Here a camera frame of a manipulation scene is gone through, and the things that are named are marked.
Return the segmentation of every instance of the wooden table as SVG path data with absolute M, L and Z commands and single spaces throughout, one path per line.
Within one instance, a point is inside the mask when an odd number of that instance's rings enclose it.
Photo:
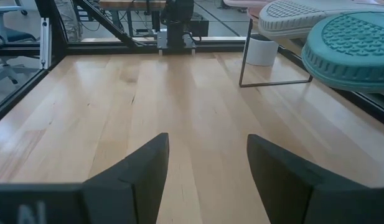
M 113 18 L 113 24 L 122 29 L 121 21 L 119 19 L 118 11 L 126 11 L 128 32 L 133 37 L 132 17 L 131 11 L 148 11 L 152 16 L 152 28 L 160 31 L 160 10 L 166 6 L 165 0 L 151 0 L 147 4 L 146 0 L 100 0 L 100 7 L 108 10 Z

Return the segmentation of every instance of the concrete floor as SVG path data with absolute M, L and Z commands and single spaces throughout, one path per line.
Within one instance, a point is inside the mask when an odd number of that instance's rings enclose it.
M 13 5 L 13 0 L 0 0 L 0 6 Z M 238 12 L 236 9 L 218 9 L 219 0 L 196 0 L 194 12 L 202 15 L 209 21 L 208 36 L 211 37 L 235 37 L 246 36 L 248 28 L 248 17 L 245 13 Z M 151 18 L 145 16 L 143 12 L 136 14 L 132 12 L 133 28 L 145 29 L 152 27 Z M 7 12 L 4 15 L 5 26 L 14 30 L 28 32 L 34 37 L 40 37 L 40 14 L 38 11 L 28 10 L 28 15 L 23 16 L 19 11 Z M 125 19 L 121 20 L 124 30 L 128 32 L 128 23 Z M 107 38 L 114 37 L 98 22 L 83 22 L 82 38 Z M 30 68 L 38 68 L 39 60 L 27 57 L 18 57 L 8 60 L 10 65 L 24 64 Z M 30 77 L 19 74 L 19 83 L 25 83 Z M 16 87 L 8 78 L 0 80 L 0 102 L 14 92 Z

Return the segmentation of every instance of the office chair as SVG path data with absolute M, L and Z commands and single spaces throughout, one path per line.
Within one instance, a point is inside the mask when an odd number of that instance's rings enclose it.
M 37 39 L 26 32 L 21 32 L 18 30 L 10 29 L 5 27 L 4 23 L 4 14 L 11 11 L 21 11 L 23 7 L 21 6 L 0 6 L 0 45 L 3 46 L 7 42 L 26 42 L 26 41 L 37 41 Z M 24 65 L 15 65 L 11 66 L 8 64 L 9 59 L 13 59 L 17 57 L 8 57 L 3 56 L 0 57 L 0 81 L 6 77 L 8 77 L 12 83 L 18 87 L 19 81 L 17 74 L 23 73 L 26 76 L 29 76 L 31 73 L 38 71 L 35 68 L 27 68 Z

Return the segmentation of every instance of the white container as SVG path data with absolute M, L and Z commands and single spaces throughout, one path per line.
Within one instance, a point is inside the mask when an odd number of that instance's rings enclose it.
M 260 34 L 251 34 L 246 62 L 250 65 L 272 66 L 279 44 Z

